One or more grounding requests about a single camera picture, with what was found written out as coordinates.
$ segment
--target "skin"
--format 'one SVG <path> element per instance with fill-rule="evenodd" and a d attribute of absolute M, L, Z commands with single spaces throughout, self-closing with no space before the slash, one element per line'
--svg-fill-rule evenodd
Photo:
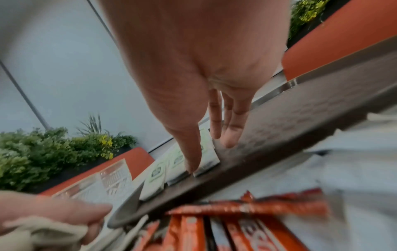
<path fill-rule="evenodd" d="M 207 108 L 212 137 L 226 148 L 235 146 L 254 94 L 281 61 L 289 0 L 99 2 L 126 67 L 153 114 L 177 140 L 187 170 L 196 170 L 201 160 L 198 122 Z M 0 205 L 0 232 L 5 221 L 36 215 L 88 225 L 83 244 L 99 234 L 112 208 L 5 191 Z"/>

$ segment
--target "black planter liner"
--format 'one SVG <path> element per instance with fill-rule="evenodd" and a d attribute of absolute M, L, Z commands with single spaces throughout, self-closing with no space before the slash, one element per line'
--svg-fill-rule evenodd
<path fill-rule="evenodd" d="M 123 147 L 118 149 L 119 150 L 118 152 L 114 153 L 114 157 L 116 157 L 116 156 L 118 156 L 120 154 L 123 154 L 125 152 L 128 152 L 131 149 L 132 148 L 129 147 L 129 146 L 123 146 Z M 52 188 L 54 186 L 57 186 L 57 185 L 65 182 L 65 181 L 77 176 L 77 175 L 82 174 L 83 172 L 86 172 L 86 171 L 88 171 L 88 170 L 90 170 L 90 169 L 92 169 L 94 167 L 97 167 L 100 164 L 105 163 L 106 161 L 108 161 L 108 160 L 106 160 L 104 158 L 99 158 L 99 159 L 97 159 L 97 160 L 95 160 L 95 161 L 93 161 L 91 163 L 88 163 L 87 165 L 81 166 L 81 167 L 76 168 L 76 169 L 70 168 L 70 169 L 62 170 L 58 175 L 50 178 L 49 180 L 47 180 L 46 182 L 43 182 L 42 184 L 39 184 L 39 185 L 35 186 L 34 188 L 28 190 L 27 192 L 30 193 L 30 194 L 42 193 L 42 192 L 44 192 L 44 191 L 46 191 L 46 190 L 48 190 L 48 189 L 50 189 L 50 188 Z"/>
<path fill-rule="evenodd" d="M 291 48 L 294 44 L 296 44 L 299 40 L 301 40 L 304 36 L 306 36 L 310 31 L 314 30 L 317 26 L 319 26 L 322 22 L 327 20 L 332 14 L 334 14 L 337 10 L 342 8 L 345 4 L 347 4 L 350 0 L 331 0 L 327 3 L 325 10 L 316 16 L 312 21 L 307 24 L 304 24 L 298 33 L 293 36 L 287 42 L 287 47 Z"/>

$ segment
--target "textured tray surface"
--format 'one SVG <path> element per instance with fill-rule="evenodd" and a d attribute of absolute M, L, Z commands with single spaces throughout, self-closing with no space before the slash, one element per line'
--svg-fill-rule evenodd
<path fill-rule="evenodd" d="M 397 103 L 397 37 L 323 66 L 296 79 L 299 85 L 251 111 L 237 147 L 215 142 L 221 164 L 198 178 L 168 187 L 136 212 L 127 202 L 109 226 L 156 217 L 203 198 L 280 161 L 333 133 Z"/>

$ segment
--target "human hand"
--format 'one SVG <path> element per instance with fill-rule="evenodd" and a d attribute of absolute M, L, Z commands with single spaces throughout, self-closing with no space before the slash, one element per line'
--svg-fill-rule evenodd
<path fill-rule="evenodd" d="M 281 61 L 289 0 L 100 0 L 124 62 L 192 172 L 198 122 L 223 146 L 242 135 L 252 98 Z M 225 117 L 222 125 L 222 97 Z"/>
<path fill-rule="evenodd" d="M 72 225 L 87 225 L 81 243 L 86 245 L 99 234 L 103 218 L 112 210 L 109 204 L 90 204 L 73 199 L 51 198 L 0 191 L 0 232 L 2 224 L 18 218 L 41 216 Z"/>

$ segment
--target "brown tray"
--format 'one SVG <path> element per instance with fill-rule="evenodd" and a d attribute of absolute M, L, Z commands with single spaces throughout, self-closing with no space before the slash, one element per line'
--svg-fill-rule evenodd
<path fill-rule="evenodd" d="M 133 225 L 145 214 L 160 217 L 310 147 L 337 128 L 365 120 L 368 112 L 397 104 L 397 36 L 288 84 L 294 87 L 253 104 L 256 108 L 237 147 L 224 149 L 214 142 L 220 159 L 217 167 L 167 187 L 148 202 L 139 202 L 140 187 L 114 213 L 108 227 Z"/>

